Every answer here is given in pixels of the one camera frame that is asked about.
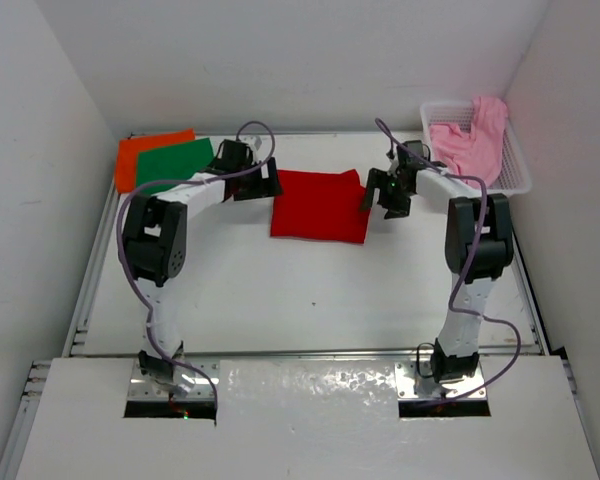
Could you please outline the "green t shirt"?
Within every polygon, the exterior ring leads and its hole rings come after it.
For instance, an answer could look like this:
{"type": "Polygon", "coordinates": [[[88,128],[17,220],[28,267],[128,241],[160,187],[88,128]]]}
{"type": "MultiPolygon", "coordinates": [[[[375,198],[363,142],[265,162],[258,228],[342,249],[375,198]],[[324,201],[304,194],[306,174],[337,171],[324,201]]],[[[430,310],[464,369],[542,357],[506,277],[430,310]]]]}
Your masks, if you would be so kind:
{"type": "Polygon", "coordinates": [[[208,138],[170,144],[160,138],[143,141],[140,146],[133,189],[160,180],[189,180],[214,158],[208,138]]]}

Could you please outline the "red t shirt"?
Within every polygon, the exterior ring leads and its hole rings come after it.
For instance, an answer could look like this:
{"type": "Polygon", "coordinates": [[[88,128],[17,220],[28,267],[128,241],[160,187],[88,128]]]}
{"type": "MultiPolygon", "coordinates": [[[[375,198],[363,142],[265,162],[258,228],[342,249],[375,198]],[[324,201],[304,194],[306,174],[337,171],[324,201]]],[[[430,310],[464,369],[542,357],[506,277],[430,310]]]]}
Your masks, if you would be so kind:
{"type": "Polygon", "coordinates": [[[370,212],[361,208],[359,174],[281,170],[283,193],[274,198],[270,235],[350,244],[365,242],[370,212]]]}

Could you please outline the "pink t shirt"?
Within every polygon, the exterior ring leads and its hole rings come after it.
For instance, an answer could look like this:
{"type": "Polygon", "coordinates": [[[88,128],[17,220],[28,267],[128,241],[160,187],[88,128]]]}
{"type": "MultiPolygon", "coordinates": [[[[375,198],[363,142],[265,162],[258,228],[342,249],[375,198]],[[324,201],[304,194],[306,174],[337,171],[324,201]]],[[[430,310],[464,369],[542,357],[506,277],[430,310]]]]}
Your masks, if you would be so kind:
{"type": "Polygon", "coordinates": [[[502,169],[502,148],[508,107],[496,97],[472,100],[470,130],[457,122],[433,123],[429,127],[433,153],[454,175],[480,178],[490,187],[502,169]]]}

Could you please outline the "orange t shirt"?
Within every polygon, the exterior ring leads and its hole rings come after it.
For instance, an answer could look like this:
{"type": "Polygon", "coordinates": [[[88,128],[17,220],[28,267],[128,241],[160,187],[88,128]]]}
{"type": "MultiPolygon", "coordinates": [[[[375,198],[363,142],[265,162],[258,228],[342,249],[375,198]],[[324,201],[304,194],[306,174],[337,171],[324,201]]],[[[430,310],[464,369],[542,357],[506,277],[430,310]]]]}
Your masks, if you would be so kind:
{"type": "Polygon", "coordinates": [[[137,161],[140,153],[193,141],[194,139],[194,130],[189,128],[178,132],[134,136],[121,140],[118,145],[114,171],[114,183],[117,192],[126,194],[135,188],[137,161]]]}

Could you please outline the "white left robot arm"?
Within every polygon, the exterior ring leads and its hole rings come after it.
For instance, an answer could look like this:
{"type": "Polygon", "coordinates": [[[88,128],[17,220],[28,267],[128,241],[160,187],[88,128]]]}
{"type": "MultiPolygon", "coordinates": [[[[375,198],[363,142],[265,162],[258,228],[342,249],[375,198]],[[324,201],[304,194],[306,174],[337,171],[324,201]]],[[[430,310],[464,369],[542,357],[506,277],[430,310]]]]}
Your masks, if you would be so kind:
{"type": "Polygon", "coordinates": [[[282,193],[272,143],[264,159],[255,146],[224,140],[209,165],[182,179],[152,180],[123,201],[116,225],[118,260],[132,291],[147,309],[141,373],[163,388],[191,389],[202,371],[185,361],[184,340],[172,313],[164,311],[167,287],[182,271],[188,222],[228,200],[282,193]]]}

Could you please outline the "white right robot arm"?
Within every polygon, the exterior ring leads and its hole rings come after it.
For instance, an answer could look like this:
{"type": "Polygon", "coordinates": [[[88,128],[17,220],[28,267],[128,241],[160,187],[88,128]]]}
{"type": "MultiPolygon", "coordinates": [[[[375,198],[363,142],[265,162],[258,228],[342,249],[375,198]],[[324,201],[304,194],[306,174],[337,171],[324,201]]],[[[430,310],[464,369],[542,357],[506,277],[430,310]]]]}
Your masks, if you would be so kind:
{"type": "Polygon", "coordinates": [[[506,195],[490,194],[483,180],[423,158],[417,151],[421,146],[419,141],[399,144],[387,153],[388,169],[369,170],[361,209],[376,203],[388,220],[407,217],[415,195],[447,205],[444,256],[452,290],[429,374],[442,383],[471,376],[478,367],[487,299],[513,260],[513,228],[506,195]]]}

